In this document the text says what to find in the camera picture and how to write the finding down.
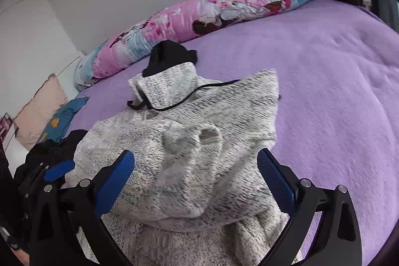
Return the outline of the pink wall poster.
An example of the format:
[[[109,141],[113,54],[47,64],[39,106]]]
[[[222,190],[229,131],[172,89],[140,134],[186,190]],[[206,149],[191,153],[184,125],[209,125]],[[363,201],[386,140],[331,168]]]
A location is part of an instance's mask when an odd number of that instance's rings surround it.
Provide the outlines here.
[[[5,113],[0,121],[0,142],[3,143],[13,125],[13,119]]]

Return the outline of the pink floral rolled quilt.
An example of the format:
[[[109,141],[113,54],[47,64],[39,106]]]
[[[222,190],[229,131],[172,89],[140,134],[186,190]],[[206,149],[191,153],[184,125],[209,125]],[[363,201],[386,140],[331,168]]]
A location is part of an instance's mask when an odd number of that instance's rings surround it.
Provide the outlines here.
[[[74,71],[78,90],[128,68],[163,40],[184,43],[232,24],[283,13],[311,0],[187,0],[101,43]]]

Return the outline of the purple fleece bed blanket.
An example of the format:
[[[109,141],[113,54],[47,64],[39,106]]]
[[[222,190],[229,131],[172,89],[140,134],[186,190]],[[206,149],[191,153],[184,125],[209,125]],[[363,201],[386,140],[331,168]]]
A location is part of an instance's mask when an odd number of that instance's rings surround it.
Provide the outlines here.
[[[366,11],[314,0],[182,46],[196,52],[199,76],[225,85],[276,72],[277,139],[269,150],[315,186],[346,186],[362,263],[369,264],[398,223],[398,34]],[[88,89],[89,102],[72,125],[90,131],[131,108],[129,80],[148,64],[139,61]]]

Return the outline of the grey knit hooded sweater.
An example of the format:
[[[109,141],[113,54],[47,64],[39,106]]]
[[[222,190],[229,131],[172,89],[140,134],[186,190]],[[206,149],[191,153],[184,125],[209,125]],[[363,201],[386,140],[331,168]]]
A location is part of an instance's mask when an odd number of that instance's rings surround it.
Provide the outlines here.
[[[225,85],[199,76],[196,61],[158,43],[129,80],[133,106],[88,131],[66,175],[74,186],[133,153],[135,170],[103,221],[135,265],[257,265],[288,222],[256,163],[277,139],[276,72]]]

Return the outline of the beige pillow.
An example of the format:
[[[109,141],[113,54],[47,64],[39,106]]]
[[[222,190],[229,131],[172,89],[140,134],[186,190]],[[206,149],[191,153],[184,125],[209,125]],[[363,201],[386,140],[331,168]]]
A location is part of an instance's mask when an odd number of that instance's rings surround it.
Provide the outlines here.
[[[17,141],[29,151],[39,140],[55,112],[67,102],[68,96],[62,85],[58,78],[51,74],[14,118]]]

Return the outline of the black clothes pile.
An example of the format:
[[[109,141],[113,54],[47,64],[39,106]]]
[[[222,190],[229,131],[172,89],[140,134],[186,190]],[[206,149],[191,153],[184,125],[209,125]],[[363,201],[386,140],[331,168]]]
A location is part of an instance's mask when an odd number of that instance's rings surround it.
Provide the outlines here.
[[[16,185],[20,187],[23,181],[41,164],[45,168],[47,165],[52,167],[65,160],[73,161],[76,147],[87,133],[87,130],[74,130],[60,142],[46,140],[35,144],[28,152],[25,163],[20,165],[15,171],[13,179]]]

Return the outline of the blue cloth with orange print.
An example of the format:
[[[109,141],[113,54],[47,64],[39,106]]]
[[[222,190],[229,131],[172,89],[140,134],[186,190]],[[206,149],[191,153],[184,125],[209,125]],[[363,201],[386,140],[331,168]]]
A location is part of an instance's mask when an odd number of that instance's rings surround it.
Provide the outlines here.
[[[74,116],[87,104],[88,100],[88,96],[76,98],[60,107],[48,121],[36,143],[39,144],[46,140],[60,142],[65,136]]]

